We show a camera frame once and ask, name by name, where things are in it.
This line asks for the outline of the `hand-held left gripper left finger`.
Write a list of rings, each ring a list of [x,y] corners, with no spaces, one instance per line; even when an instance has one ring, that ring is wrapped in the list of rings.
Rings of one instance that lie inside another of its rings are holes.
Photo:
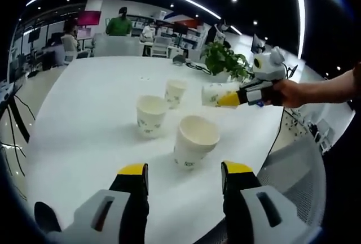
[[[80,205],[71,225],[47,237],[52,243],[145,243],[148,215],[148,164],[134,163]]]

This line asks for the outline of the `person's right hand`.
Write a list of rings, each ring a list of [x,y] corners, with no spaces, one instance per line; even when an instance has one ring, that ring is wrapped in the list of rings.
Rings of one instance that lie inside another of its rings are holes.
[[[280,80],[273,89],[281,94],[281,103],[286,108],[298,108],[305,104],[306,97],[302,84],[291,80]]]

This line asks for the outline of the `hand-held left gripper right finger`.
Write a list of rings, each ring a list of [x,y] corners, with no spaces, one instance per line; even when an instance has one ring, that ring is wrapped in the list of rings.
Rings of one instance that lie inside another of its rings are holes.
[[[272,186],[261,185],[252,169],[221,163],[223,212],[228,243],[317,243],[319,226],[309,226],[297,207]]]

